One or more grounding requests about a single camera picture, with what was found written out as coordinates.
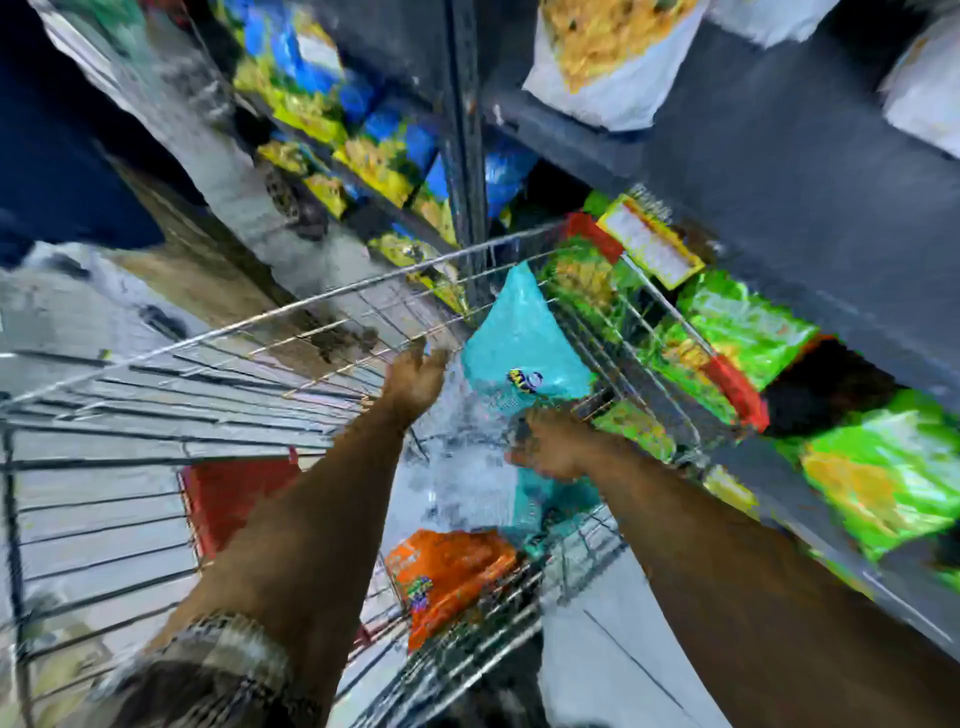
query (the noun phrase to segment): white bag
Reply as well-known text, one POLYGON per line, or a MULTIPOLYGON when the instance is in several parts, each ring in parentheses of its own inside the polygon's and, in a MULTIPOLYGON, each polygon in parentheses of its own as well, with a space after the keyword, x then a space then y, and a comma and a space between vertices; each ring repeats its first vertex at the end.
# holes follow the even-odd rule
POLYGON ((922 33, 887 76, 883 113, 902 132, 960 158, 960 11, 922 33))
POLYGON ((652 45, 646 53, 576 93, 566 86, 554 60, 543 17, 538 13, 534 66, 523 89, 547 106, 593 127, 628 132, 653 126, 654 114, 670 92, 707 4, 706 0, 699 3, 666 39, 652 45))
POLYGON ((840 0, 713 0, 708 18, 726 31, 769 48, 807 40, 840 0))

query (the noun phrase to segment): wire shopping cart basket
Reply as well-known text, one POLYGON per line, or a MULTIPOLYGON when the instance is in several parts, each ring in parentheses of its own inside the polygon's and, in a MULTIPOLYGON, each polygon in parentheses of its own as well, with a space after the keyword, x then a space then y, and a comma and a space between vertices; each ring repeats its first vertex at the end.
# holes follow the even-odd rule
MULTIPOLYGON (((185 493, 184 469, 284 460, 292 450, 301 460, 323 455, 332 437, 375 400, 386 368, 406 343, 425 336, 458 351, 494 305, 510 269, 525 261, 540 270, 557 243, 574 233, 610 260, 622 255, 589 218, 574 215, 123 360, 3 352, 4 380, 29 383, 0 402, 9 572, 4 639, 11 656, 5 673, 11 700, 4 710, 19 712, 28 728, 56 724, 153 635, 195 583, 198 543, 208 556, 209 540, 197 532, 198 506, 185 493), (436 320, 428 321, 412 303, 434 301, 432 291, 395 286, 382 295, 384 284, 441 264, 446 271, 471 271, 449 284, 467 292, 466 310, 438 305, 436 320), (338 311, 335 320, 281 337, 266 326, 319 305, 338 311), (335 328, 376 328, 379 338, 372 348, 358 343, 362 337, 348 339, 353 343, 331 357, 325 373, 280 363, 280 351, 335 328)), ((598 374, 595 391, 575 411, 587 419, 631 402, 670 431, 678 443, 674 464, 699 470, 716 439, 762 428, 762 400, 642 270, 636 272, 648 296, 623 303, 638 335, 656 339, 654 317, 681 322, 704 354, 702 371, 691 375, 714 381, 740 422, 727 425, 697 412, 644 362, 629 337, 599 336, 543 279, 541 290, 569 343, 598 374)), ((411 438, 409 447, 416 447, 415 427, 411 438)), ((408 610, 381 555, 331 722, 416 725, 437 715, 536 635, 543 609, 573 598, 623 548, 606 506, 581 514, 562 538, 544 542, 541 558, 520 561, 409 657, 403 649, 408 610)))

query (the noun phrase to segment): plaid sleeve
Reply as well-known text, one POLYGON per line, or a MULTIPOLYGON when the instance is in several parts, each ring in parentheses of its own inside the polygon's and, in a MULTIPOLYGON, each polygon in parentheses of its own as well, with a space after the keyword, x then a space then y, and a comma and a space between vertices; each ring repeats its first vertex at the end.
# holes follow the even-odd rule
POLYGON ((252 619, 221 613, 118 668, 62 725, 299 728, 319 713, 296 694, 283 648, 252 619))

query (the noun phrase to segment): product display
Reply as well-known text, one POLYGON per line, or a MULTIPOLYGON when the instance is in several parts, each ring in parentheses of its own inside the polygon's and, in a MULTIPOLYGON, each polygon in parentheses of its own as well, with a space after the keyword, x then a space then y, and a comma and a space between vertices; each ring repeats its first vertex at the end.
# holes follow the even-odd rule
POLYGON ((612 132, 645 129, 666 100, 706 0, 547 0, 523 84, 547 106, 612 132))
POLYGON ((597 429, 633 440, 660 462, 670 462, 677 451, 677 443, 657 418, 628 401, 617 402, 592 422, 597 429))
POLYGON ((883 113, 902 132, 960 157, 960 11, 918 37, 883 82, 883 113))
POLYGON ((799 459, 874 561, 960 517, 960 433, 919 392, 903 390, 886 407, 805 441, 799 459))
POLYGON ((707 18, 724 30, 769 48, 807 40, 840 0, 711 0, 707 18))
MULTIPOLYGON (((227 10, 233 24, 240 21, 237 12, 227 10)), ((366 117, 379 83, 340 66, 336 49, 324 45, 323 29, 304 13, 280 3, 247 7, 243 39, 248 56, 238 64, 233 85, 259 94, 278 121, 340 147, 366 117), (328 48, 326 55, 317 52, 321 47, 328 48)))
POLYGON ((410 610, 413 652, 505 576, 516 565, 516 551, 492 531, 419 530, 386 563, 410 610))
POLYGON ((437 152, 433 131, 405 116, 403 108, 397 98, 385 99, 335 155, 398 207, 423 181, 437 152))
MULTIPOLYGON (((396 266, 414 265, 438 256, 437 251, 414 238, 402 226, 394 225, 392 231, 367 243, 378 250, 396 266)), ((438 263, 433 268, 424 268, 408 273, 407 279, 426 286, 441 301, 458 313, 469 310, 464 287, 458 281, 460 274, 451 263, 438 263)))
MULTIPOLYGON (((817 328, 753 293, 725 271, 707 270, 684 287, 677 307, 759 392, 792 362, 817 328)), ((672 319, 657 326, 639 349, 652 368, 676 383, 724 422, 736 414, 704 374, 708 354, 672 319)))
MULTIPOLYGON (((485 144, 484 178, 487 190, 487 217, 500 217, 507 205, 523 189, 524 181, 538 157, 526 147, 500 134, 492 135, 485 144)), ((444 158, 437 155, 423 186, 414 198, 413 209, 440 231, 446 242, 457 244, 450 209, 450 193, 446 188, 444 158)))
POLYGON ((511 269, 463 361, 473 389, 506 415, 538 401, 586 397, 596 378, 566 341, 526 262, 511 269))

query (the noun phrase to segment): packaged food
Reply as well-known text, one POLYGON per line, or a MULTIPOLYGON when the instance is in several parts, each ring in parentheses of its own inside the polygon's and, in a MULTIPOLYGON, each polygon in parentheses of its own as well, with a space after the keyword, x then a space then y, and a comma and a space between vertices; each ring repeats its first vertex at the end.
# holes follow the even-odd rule
POLYGON ((493 531, 419 530, 386 559, 411 615, 408 648, 423 646, 516 565, 516 551, 493 531))
MULTIPOLYGON (((371 240, 368 245, 399 267, 422 263, 439 255, 432 246, 413 237, 404 227, 396 224, 390 232, 371 240)), ((437 298, 454 311, 468 311, 467 295, 459 282, 460 274, 451 263, 437 263, 433 268, 408 273, 407 279, 432 290, 437 298)))
POLYGON ((657 418, 628 401, 619 401, 594 418, 593 426, 633 440, 663 463, 670 462, 677 451, 677 443, 657 418))
POLYGON ((704 478, 704 488, 740 513, 750 516, 754 521, 760 520, 760 504, 756 496, 722 465, 715 465, 710 469, 704 478))
MULTIPOLYGON (((812 324, 773 305, 721 270, 684 286, 677 308, 702 336, 762 391, 817 334, 812 324)), ((661 321, 638 355, 724 422, 736 422, 730 402, 703 373, 708 354, 673 318, 661 321)))
POLYGON ((593 330, 619 343, 627 321, 629 301, 643 287, 623 260, 610 265, 586 238, 565 240, 540 271, 550 293, 573 307, 593 330))
POLYGON ((960 11, 927 28, 887 76, 883 115, 912 134, 960 157, 960 11))
POLYGON ((960 517, 960 433, 920 392, 805 441, 800 463, 871 560, 960 517))
POLYGON ((526 261, 510 270, 483 325, 464 346, 463 362, 474 391, 506 415, 538 401, 586 397, 595 380, 566 341, 526 261))
POLYGON ((711 0, 707 18, 726 31, 769 48, 807 40, 840 0, 711 0))
POLYGON ((544 0, 523 83, 547 106, 612 132, 653 124, 707 0, 544 0))
POLYGON ((335 157, 394 205, 403 207, 423 181, 436 152, 433 131, 406 117, 397 98, 387 98, 335 157))
MULTIPOLYGON (((510 201, 520 193, 537 159, 537 155, 529 149, 501 134, 492 135, 487 140, 484 179, 488 219, 500 217, 510 201)), ((413 209, 440 231, 446 242, 457 245, 443 156, 437 155, 430 167, 423 186, 414 198, 413 209)))

